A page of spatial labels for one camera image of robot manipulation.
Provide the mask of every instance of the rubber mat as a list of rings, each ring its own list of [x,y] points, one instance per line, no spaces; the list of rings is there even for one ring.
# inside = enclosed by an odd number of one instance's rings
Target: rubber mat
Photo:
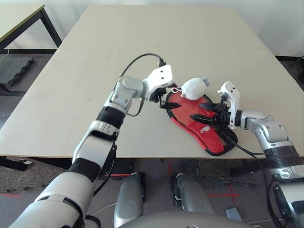
[[[0,83],[13,85],[33,63],[34,58],[6,56],[0,61]]]
[[[231,176],[230,168],[242,165],[240,159],[185,159],[186,173],[194,177],[203,189],[219,188],[227,184],[258,187],[263,186],[261,171]]]

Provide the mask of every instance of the gray carpet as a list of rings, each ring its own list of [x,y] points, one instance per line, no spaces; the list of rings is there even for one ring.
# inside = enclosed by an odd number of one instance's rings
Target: gray carpet
[[[0,167],[0,193],[45,187],[62,172],[60,168],[38,163],[28,165],[25,171]]]
[[[261,171],[232,177],[230,168],[241,166],[240,159],[186,159],[186,173],[194,177],[203,189],[216,189],[227,184],[258,187],[263,186]]]

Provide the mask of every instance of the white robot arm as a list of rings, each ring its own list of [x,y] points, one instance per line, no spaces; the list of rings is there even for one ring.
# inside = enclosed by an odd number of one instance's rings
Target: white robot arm
[[[304,226],[304,162],[288,137],[285,127],[271,115],[252,110],[240,110],[240,92],[227,81],[218,91],[221,103],[213,104],[214,117],[191,115],[195,121],[215,128],[240,127],[252,132],[266,156],[272,178],[279,182],[274,186],[276,202],[281,215],[298,228]]]
[[[83,227],[99,175],[116,156],[115,141],[133,98],[150,99],[157,89],[173,85],[171,66],[152,71],[143,81],[119,78],[97,119],[92,122],[73,154],[69,170],[57,176],[10,228]]]

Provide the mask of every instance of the stuffed animal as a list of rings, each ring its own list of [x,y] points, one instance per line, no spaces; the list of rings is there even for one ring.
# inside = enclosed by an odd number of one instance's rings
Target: stuffed animal
[[[210,83],[206,77],[203,79],[196,77],[185,82],[180,89],[172,88],[172,92],[177,93],[178,91],[181,91],[181,97],[195,101],[200,99],[205,94],[205,91],[209,85]]]

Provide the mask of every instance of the wire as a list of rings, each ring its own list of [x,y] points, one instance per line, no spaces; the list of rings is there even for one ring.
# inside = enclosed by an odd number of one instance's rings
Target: wire
[[[129,65],[124,69],[124,71],[122,72],[122,74],[119,76],[119,78],[121,78],[122,76],[124,76],[124,74],[127,72],[127,70],[130,68],[130,66],[132,66],[133,63],[135,63],[138,59],[144,57],[144,56],[154,56],[154,57],[157,57],[159,59],[159,63],[158,63],[158,67],[162,67],[164,65],[166,65],[165,61],[162,59],[162,57],[160,57],[159,55],[157,54],[154,54],[154,53],[146,53],[146,54],[142,54],[138,57],[136,57],[135,59],[132,60],[131,63],[129,63]],[[141,104],[139,106],[139,109],[137,111],[136,114],[130,114],[130,113],[127,113],[129,116],[131,117],[136,117],[138,116],[138,114],[141,112],[142,108],[143,108],[143,103],[144,103],[144,97],[141,97]]]
[[[132,64],[133,64],[134,62],[136,62],[138,59],[140,59],[140,58],[142,58],[142,57],[144,57],[144,56],[155,56],[155,57],[157,57],[157,58],[160,60],[160,63],[161,63],[161,61],[163,61],[162,57],[160,57],[160,56],[157,55],[157,54],[154,54],[154,53],[142,54],[142,55],[136,57],[135,59],[133,59],[131,63],[129,63],[129,65],[124,69],[124,71],[123,71],[122,74],[120,75],[120,78],[121,78],[122,76],[124,76],[125,72],[130,68],[130,66],[132,66]]]
[[[2,59],[4,59],[6,56],[8,56],[9,53],[10,53],[10,50],[8,49],[8,53],[0,59],[0,62],[2,61]]]
[[[111,174],[112,174],[113,169],[114,169],[114,161],[115,161],[115,160],[113,160],[113,162],[112,162],[112,166],[111,166],[111,169],[110,169],[110,171],[109,171],[109,173],[108,173],[108,176],[107,176],[107,177],[105,178],[105,180],[101,183],[101,185],[94,191],[93,196],[95,196],[95,195],[100,191],[100,189],[103,188],[103,186],[107,183],[107,181],[110,179]]]
[[[144,98],[140,98],[140,99],[141,99],[141,104],[139,105],[139,109],[138,109],[137,113],[136,114],[130,114],[130,113],[128,113],[129,116],[136,117],[141,112],[141,110],[143,108]]]
[[[221,108],[222,108],[222,111],[223,111],[223,113],[224,113],[224,116],[226,117],[227,120],[229,120],[229,118],[228,118],[228,116],[227,116],[227,114],[226,114],[226,112],[225,112],[225,109],[224,109],[224,106],[223,106],[223,102],[224,102],[224,100],[221,99],[221,101],[220,101],[220,106],[221,106]],[[238,144],[237,144],[236,142],[234,142],[233,140],[232,140],[232,144],[235,145],[236,147],[238,147],[240,150],[244,151],[245,153],[249,154],[249,155],[264,155],[264,153],[253,153],[253,152],[250,152],[250,151],[246,150],[245,148],[241,147],[240,145],[238,145]]]
[[[5,114],[5,115],[3,115],[3,116],[0,116],[0,119],[1,119],[1,118],[4,118],[4,117],[7,117],[7,116],[9,116],[9,115],[11,115],[11,113],[8,113],[8,114]]]
[[[85,219],[86,219],[85,222],[88,221],[88,220],[91,220],[94,223],[96,223],[96,225],[97,225],[98,228],[101,228],[101,222],[100,222],[100,220],[97,217],[95,217],[93,215],[86,215]]]
[[[267,181],[267,176],[266,176],[266,172],[265,172],[265,168],[263,166],[263,164],[261,163],[261,161],[250,151],[243,149],[243,147],[237,145],[230,137],[226,137],[232,144],[234,144],[236,147],[238,147],[239,149],[241,149],[242,151],[244,151],[245,153],[249,154],[251,157],[253,157],[257,163],[259,164],[259,166],[261,167],[262,170],[262,174],[263,174],[263,179],[264,179],[264,185],[265,185],[265,190],[266,190],[266,203],[267,203],[267,209],[268,212],[270,214],[270,217],[273,221],[273,223],[275,224],[275,226],[277,228],[283,228],[282,223],[279,221],[279,219],[277,218],[277,216],[275,215],[273,208],[271,206],[271,201],[270,201],[270,197],[269,197],[269,193],[270,193],[270,189],[271,186],[273,184],[273,179],[271,179],[270,184],[268,185],[268,181]]]
[[[116,205],[116,203],[112,203],[112,204],[110,204],[110,205],[108,205],[108,206],[106,206],[106,207],[104,207],[104,208],[98,210],[97,212],[95,212],[95,213],[93,214],[93,216],[96,215],[96,214],[98,214],[99,212],[101,212],[101,211],[103,211],[103,210],[105,210],[105,209],[111,207],[111,206],[114,206],[114,205]]]
[[[98,228],[100,228],[100,227],[101,227],[101,222],[100,222],[100,220],[99,220],[97,217],[95,217],[95,215],[98,214],[99,212],[101,212],[101,211],[103,211],[103,210],[105,210],[105,209],[111,207],[111,206],[114,206],[114,205],[116,205],[116,203],[112,203],[112,204],[110,204],[110,205],[108,205],[108,206],[106,206],[106,207],[104,207],[104,208],[98,210],[98,211],[95,212],[93,215],[86,215],[86,216],[85,216],[85,222],[88,221],[88,220],[91,220],[91,221],[93,221],[93,222],[95,222],[95,223],[97,224]]]
[[[257,223],[257,222],[269,222],[269,221],[272,221],[272,219],[265,219],[265,220],[252,221],[252,222],[247,222],[247,224]]]

